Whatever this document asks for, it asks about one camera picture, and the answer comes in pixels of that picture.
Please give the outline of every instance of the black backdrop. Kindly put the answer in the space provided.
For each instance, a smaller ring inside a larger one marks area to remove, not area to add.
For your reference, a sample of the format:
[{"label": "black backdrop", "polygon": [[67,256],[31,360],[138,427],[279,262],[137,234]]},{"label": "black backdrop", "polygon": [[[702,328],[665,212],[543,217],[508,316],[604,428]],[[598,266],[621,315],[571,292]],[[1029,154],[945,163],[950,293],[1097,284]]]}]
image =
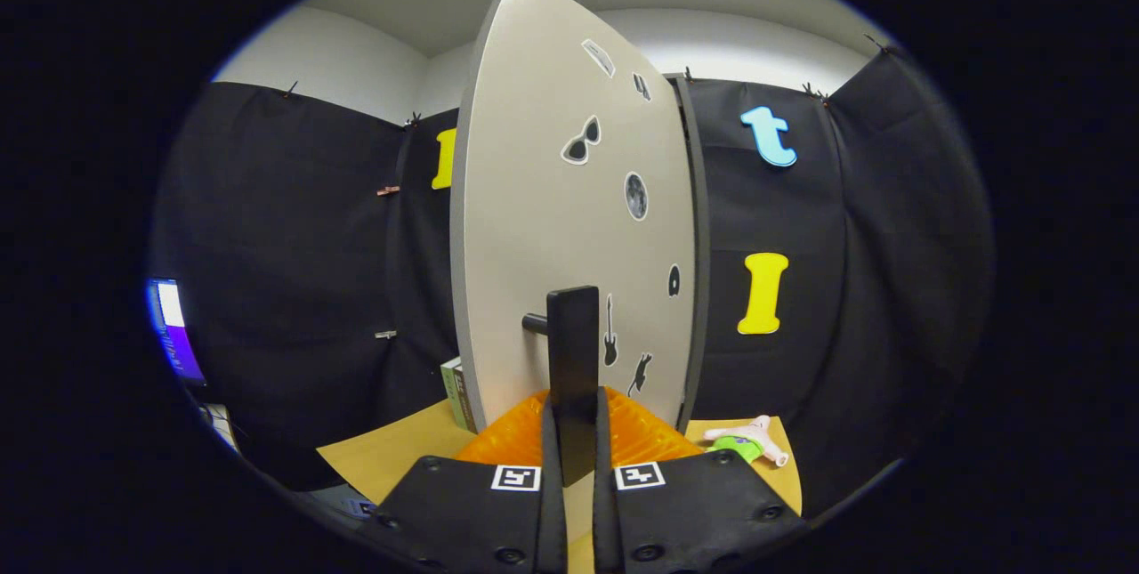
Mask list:
[{"label": "black backdrop", "polygon": [[[984,322],[993,246],[956,120],[912,60],[880,51],[829,99],[696,80],[712,277],[695,417],[784,417],[804,516],[837,505],[928,428]],[[768,105],[792,167],[740,113]],[[243,452],[293,489],[336,482],[314,448],[445,395],[457,355],[450,189],[458,110],[399,128],[323,100],[215,83],[159,188],[151,271],[181,279]],[[384,186],[399,192],[378,196]],[[741,336],[748,254],[789,259],[778,331]],[[375,331],[395,330],[391,339]]]}]

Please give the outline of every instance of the monitor screen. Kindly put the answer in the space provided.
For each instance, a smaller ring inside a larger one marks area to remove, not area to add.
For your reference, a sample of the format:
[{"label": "monitor screen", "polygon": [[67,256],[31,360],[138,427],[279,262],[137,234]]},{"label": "monitor screen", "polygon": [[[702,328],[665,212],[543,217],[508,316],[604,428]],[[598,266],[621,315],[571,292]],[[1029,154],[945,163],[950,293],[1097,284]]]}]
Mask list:
[{"label": "monitor screen", "polygon": [[173,279],[150,279],[147,287],[154,329],[166,350],[171,367],[182,380],[204,386],[205,376],[194,358],[190,339],[186,335],[182,305],[178,301],[178,282]]}]

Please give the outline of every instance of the green toy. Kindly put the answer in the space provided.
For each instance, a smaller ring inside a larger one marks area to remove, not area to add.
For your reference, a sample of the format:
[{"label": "green toy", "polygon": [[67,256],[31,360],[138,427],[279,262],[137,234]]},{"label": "green toy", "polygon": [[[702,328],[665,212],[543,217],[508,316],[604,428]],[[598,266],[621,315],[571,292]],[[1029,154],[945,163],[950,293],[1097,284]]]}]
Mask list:
[{"label": "green toy", "polygon": [[[763,415],[757,416],[752,423],[740,425],[739,427],[708,429],[704,433],[704,440],[715,441],[715,444],[712,445],[713,450],[736,450],[748,462],[754,460],[755,457],[764,457],[776,464],[777,468],[780,468],[787,465],[790,460],[790,454],[780,450],[779,445],[775,444],[768,433],[769,427],[771,427],[771,417]],[[752,450],[748,450],[747,443],[755,444],[759,452],[754,453]]]},{"label": "green toy", "polygon": [[734,450],[748,462],[763,456],[763,448],[756,441],[744,438],[744,436],[721,436],[706,451],[719,452],[720,450]]}]

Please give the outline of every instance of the mouse sticker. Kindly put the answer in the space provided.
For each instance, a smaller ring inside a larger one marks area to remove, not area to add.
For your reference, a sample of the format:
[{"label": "mouse sticker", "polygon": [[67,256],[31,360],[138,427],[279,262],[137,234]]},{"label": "mouse sticker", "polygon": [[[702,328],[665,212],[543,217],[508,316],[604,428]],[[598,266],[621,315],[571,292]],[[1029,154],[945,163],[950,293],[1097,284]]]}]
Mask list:
[{"label": "mouse sticker", "polygon": [[609,58],[609,54],[606,54],[604,48],[598,47],[598,43],[595,43],[593,40],[590,39],[585,39],[584,42],[581,43],[581,47],[584,48],[585,54],[588,54],[590,58],[593,58],[593,63],[597,63],[597,66],[601,67],[601,71],[605,72],[609,79],[613,79],[617,68],[613,66],[613,59]]},{"label": "mouse sticker", "polygon": [[613,334],[613,295],[605,300],[605,311],[608,313],[609,328],[605,333],[605,367],[612,367],[617,362],[617,335]]},{"label": "mouse sticker", "polygon": [[680,265],[672,265],[669,270],[669,298],[680,294]]},{"label": "mouse sticker", "polygon": [[645,102],[652,102],[653,97],[648,95],[648,84],[645,83],[644,76],[637,74],[637,72],[633,72],[633,87],[644,97]]},{"label": "mouse sticker", "polygon": [[567,141],[562,148],[562,159],[571,165],[584,165],[589,163],[589,147],[601,141],[601,124],[597,116],[589,116],[581,133]]},{"label": "mouse sticker", "polygon": [[644,221],[648,213],[648,190],[645,189],[645,181],[638,172],[629,172],[625,175],[625,205],[629,206],[629,214],[634,221]]},{"label": "mouse sticker", "polygon": [[653,359],[653,354],[641,354],[641,360],[637,362],[637,375],[633,376],[632,383],[629,385],[629,392],[625,393],[626,396],[632,399],[633,390],[637,388],[638,394],[645,387],[645,379],[648,378],[648,363]]}]

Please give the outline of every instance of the black mount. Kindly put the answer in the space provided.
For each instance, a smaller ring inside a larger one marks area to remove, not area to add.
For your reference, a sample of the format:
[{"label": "black mount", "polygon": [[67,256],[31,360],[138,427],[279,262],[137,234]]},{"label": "black mount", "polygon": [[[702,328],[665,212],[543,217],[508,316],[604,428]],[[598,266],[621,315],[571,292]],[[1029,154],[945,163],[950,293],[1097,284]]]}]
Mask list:
[{"label": "black mount", "polygon": [[525,314],[522,327],[544,335],[550,355],[550,395],[558,430],[563,485],[593,470],[597,419],[599,294],[573,287],[546,295],[546,315]]},{"label": "black mount", "polygon": [[806,523],[731,450],[612,468],[598,298],[597,287],[551,292],[546,315],[522,319],[549,344],[541,468],[423,457],[360,533],[409,571],[565,574],[563,486],[590,472],[599,574],[724,572],[804,533]]}]

